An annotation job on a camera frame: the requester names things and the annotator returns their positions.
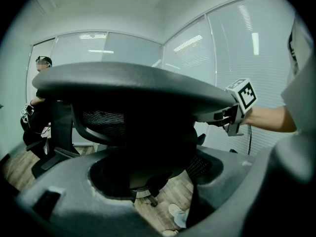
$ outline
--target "gray plastic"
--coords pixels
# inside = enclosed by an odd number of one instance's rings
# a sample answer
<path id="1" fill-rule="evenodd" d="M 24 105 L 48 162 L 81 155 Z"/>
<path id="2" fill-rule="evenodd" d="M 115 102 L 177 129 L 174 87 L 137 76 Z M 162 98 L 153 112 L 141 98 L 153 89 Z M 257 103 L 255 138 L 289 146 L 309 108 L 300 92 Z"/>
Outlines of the gray plastic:
<path id="1" fill-rule="evenodd" d="M 198 146 L 198 154 L 219 159 L 222 173 L 211 183 L 198 185 L 201 196 L 213 207 L 222 205 L 240 185 L 250 170 L 254 157 Z M 137 213 L 131 201 L 109 199 L 88 180 L 88 171 L 106 151 L 61 162 L 42 175 L 36 184 L 19 196 L 32 207 L 46 190 L 60 192 L 49 221 L 67 233 L 78 236 L 159 236 Z"/>
<path id="2" fill-rule="evenodd" d="M 183 232 L 181 236 L 241 236 L 247 213 L 258 195 L 264 179 L 270 152 L 271 149 L 264 149 L 258 153 L 247 176 L 229 199 L 206 219 Z"/>
<path id="3" fill-rule="evenodd" d="M 282 98 L 299 131 L 316 130 L 316 57 L 312 55 L 294 81 L 282 93 Z"/>

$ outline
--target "white wall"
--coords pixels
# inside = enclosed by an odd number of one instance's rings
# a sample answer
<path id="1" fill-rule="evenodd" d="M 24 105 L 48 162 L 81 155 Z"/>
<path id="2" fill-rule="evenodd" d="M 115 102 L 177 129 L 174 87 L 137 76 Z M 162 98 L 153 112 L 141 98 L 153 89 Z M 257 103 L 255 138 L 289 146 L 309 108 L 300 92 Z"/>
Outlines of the white wall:
<path id="1" fill-rule="evenodd" d="M 0 46 L 0 126 L 2 142 L 10 153 L 22 142 L 20 111 L 26 103 L 26 67 L 29 63 L 33 30 L 40 13 L 28 4 L 7 31 Z"/>
<path id="2" fill-rule="evenodd" d="M 163 42 L 206 11 L 232 0 L 161 0 L 164 14 Z"/>
<path id="3" fill-rule="evenodd" d="M 41 19 L 32 41 L 85 30 L 108 30 L 161 42 L 163 17 L 159 9 L 127 0 L 77 2 L 58 8 Z"/>
<path id="4" fill-rule="evenodd" d="M 0 160 L 2 160 L 3 157 L 5 157 L 7 153 L 8 153 L 8 150 L 6 149 L 6 145 L 4 144 L 4 132 L 2 130 L 2 127 L 0 126 Z"/>

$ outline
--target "cable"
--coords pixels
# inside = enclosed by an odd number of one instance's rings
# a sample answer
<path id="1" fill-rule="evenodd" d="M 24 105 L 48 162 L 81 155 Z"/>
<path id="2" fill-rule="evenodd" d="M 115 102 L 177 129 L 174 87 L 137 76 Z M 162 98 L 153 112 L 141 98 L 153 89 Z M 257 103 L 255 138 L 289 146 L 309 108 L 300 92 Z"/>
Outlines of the cable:
<path id="1" fill-rule="evenodd" d="M 248 125 L 248 135 L 249 135 L 249 148 L 248 148 L 248 155 L 249 155 L 250 150 L 251 150 L 251 139 L 252 139 L 251 125 Z"/>
<path id="2" fill-rule="evenodd" d="M 26 119 L 27 119 L 27 121 L 28 121 L 29 128 L 31 128 L 28 115 L 29 115 L 29 114 L 26 115 Z M 48 131 L 48 129 L 47 129 L 45 132 L 43 132 L 43 133 L 34 132 L 34 131 L 32 131 L 32 130 L 31 130 L 31 132 L 42 135 L 42 134 L 45 134 L 45 133 Z"/>

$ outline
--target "window blinds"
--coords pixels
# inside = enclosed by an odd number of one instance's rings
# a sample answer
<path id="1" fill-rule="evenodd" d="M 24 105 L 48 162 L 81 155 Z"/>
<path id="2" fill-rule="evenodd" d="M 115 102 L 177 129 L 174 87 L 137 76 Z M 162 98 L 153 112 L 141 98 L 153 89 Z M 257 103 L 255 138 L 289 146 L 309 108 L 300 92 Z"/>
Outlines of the window blinds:
<path id="1" fill-rule="evenodd" d="M 54 66 L 101 61 L 107 33 L 86 32 L 61 35 L 52 52 Z"/>
<path id="2" fill-rule="evenodd" d="M 215 56 L 208 21 L 202 17 L 163 46 L 162 68 L 215 83 Z"/>
<path id="3" fill-rule="evenodd" d="M 217 56 L 217 85 L 224 89 L 239 78 L 250 78 L 258 95 L 258 107 L 284 105 L 281 92 L 289 74 L 287 41 L 294 12 L 285 0 L 243 0 L 208 15 Z M 248 150 L 245 135 L 228 137 L 222 128 L 209 126 L 205 145 L 238 153 Z M 252 128 L 251 154 L 273 146 L 287 136 Z"/>
<path id="4" fill-rule="evenodd" d="M 161 68 L 161 44 L 135 36 L 109 33 L 102 61 L 117 61 Z"/>

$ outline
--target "chair wheel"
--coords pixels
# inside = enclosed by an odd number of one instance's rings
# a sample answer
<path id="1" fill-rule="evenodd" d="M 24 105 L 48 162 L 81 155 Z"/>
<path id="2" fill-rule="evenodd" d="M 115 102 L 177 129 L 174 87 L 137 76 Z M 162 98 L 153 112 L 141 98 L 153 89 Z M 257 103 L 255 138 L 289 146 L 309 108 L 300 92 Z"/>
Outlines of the chair wheel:
<path id="1" fill-rule="evenodd" d="M 148 199 L 150 200 L 151 202 L 151 206 L 152 207 L 156 207 L 158 205 L 158 200 L 157 198 L 153 197 L 152 195 L 148 196 Z"/>

